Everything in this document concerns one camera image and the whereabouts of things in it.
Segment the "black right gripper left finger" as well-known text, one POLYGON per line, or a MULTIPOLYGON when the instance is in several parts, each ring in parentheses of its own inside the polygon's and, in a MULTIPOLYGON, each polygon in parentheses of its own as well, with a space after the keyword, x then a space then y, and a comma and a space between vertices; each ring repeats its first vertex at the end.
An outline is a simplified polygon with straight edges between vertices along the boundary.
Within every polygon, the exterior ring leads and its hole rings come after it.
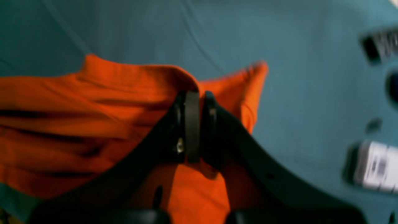
POLYGON ((124 159, 94 180, 37 206, 29 224, 170 224, 160 210, 163 186, 149 208, 128 201, 162 161, 199 160, 200 94, 180 92, 168 112, 124 159))

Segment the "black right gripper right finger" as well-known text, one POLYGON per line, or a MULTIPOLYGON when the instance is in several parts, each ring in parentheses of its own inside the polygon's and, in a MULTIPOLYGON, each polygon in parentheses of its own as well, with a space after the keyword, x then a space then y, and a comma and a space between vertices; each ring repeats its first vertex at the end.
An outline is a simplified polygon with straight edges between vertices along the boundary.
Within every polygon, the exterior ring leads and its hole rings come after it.
POLYGON ((278 163, 206 91, 201 156, 221 173, 231 208, 227 224, 365 224, 353 205, 310 185, 278 163))

